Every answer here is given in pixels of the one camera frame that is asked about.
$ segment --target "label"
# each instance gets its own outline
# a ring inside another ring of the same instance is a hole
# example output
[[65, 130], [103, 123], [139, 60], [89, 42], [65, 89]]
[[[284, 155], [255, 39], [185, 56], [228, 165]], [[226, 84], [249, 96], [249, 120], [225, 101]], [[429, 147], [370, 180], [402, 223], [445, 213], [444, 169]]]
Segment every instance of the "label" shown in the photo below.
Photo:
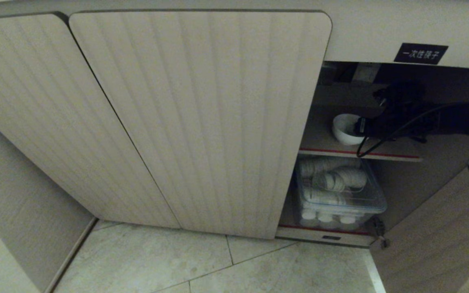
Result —
[[448, 46], [403, 43], [394, 62], [437, 65]]

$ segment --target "tile floor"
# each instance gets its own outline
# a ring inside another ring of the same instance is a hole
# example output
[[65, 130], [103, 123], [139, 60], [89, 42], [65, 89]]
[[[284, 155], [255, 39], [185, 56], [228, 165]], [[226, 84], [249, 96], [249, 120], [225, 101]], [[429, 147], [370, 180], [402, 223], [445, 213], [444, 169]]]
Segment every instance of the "tile floor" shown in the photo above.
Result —
[[384, 293], [366, 249], [99, 221], [56, 293]]

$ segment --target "clear plastic box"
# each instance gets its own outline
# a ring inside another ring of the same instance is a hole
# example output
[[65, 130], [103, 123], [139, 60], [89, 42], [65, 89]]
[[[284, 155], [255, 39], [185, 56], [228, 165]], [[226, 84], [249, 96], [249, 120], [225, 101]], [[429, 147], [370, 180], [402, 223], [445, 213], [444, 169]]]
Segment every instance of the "clear plastic box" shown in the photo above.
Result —
[[[348, 167], [361, 170], [359, 172], [359, 175], [362, 175], [361, 180], [363, 180], [363, 176], [366, 174], [366, 183], [364, 186], [361, 186], [362, 183], [357, 187], [346, 186], [343, 191], [341, 191], [339, 186], [337, 191], [333, 189], [331, 191], [327, 186], [316, 182], [319, 180], [316, 180], [314, 176], [307, 176], [311, 171], [305, 172], [305, 169], [302, 170], [302, 165], [305, 166], [305, 163], [302, 164], [303, 160], [298, 160], [295, 172], [298, 185], [298, 217], [296, 218], [299, 219], [301, 226], [325, 230], [352, 231], [361, 227], [372, 215], [383, 213], [387, 209], [387, 202], [383, 191], [379, 187], [367, 160], [329, 156], [317, 156], [310, 159], [319, 161], [324, 158], [328, 158], [331, 162], [334, 162], [334, 160], [344, 160], [347, 165], [352, 165], [352, 167], [343, 165], [324, 171], [318, 170], [315, 173], [317, 174], [315, 176], [318, 176], [317, 179], [321, 176], [320, 173], [331, 173], [334, 175], [339, 170], [338, 168]], [[329, 187], [337, 185], [331, 182], [328, 184], [330, 185]]]

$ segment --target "wooden cabinet door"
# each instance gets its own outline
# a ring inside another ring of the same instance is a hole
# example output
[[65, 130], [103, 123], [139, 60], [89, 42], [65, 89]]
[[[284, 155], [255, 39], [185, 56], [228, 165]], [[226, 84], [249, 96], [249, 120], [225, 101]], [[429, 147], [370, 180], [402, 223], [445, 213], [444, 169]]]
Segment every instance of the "wooden cabinet door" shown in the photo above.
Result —
[[0, 18], [0, 131], [95, 216], [179, 227], [55, 15]]
[[464, 169], [370, 247], [387, 293], [457, 292], [469, 278], [469, 171]]
[[273, 238], [324, 13], [76, 13], [70, 27], [183, 228]]

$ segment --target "red trim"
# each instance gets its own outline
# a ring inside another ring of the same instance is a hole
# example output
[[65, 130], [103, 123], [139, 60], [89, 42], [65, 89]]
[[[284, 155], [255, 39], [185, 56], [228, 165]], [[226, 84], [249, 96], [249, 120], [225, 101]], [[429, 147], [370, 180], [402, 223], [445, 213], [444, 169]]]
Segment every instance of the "red trim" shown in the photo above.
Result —
[[[326, 153], [340, 153], [340, 154], [355, 154], [355, 153], [356, 153], [356, 152], [352, 152], [352, 151], [319, 150], [319, 149], [305, 149], [305, 148], [300, 148], [300, 151], [326, 152]], [[374, 155], [374, 156], [385, 156], [385, 157], [421, 158], [421, 157], [419, 157], [419, 156], [393, 155], [393, 154], [381, 154], [381, 153], [370, 153], [370, 155]]]
[[370, 234], [367, 232], [348, 232], [348, 231], [339, 231], [339, 230], [325, 230], [325, 229], [320, 229], [320, 228], [309, 228], [309, 227], [300, 227], [300, 226], [292, 226], [292, 225], [278, 225], [279, 227], [284, 227], [284, 228], [294, 228], [294, 229], [302, 229], [302, 230], [313, 230], [313, 231], [324, 231], [324, 232], [337, 232], [337, 233], [344, 233], [344, 234], [354, 234], [354, 235], [367, 235], [369, 236]]

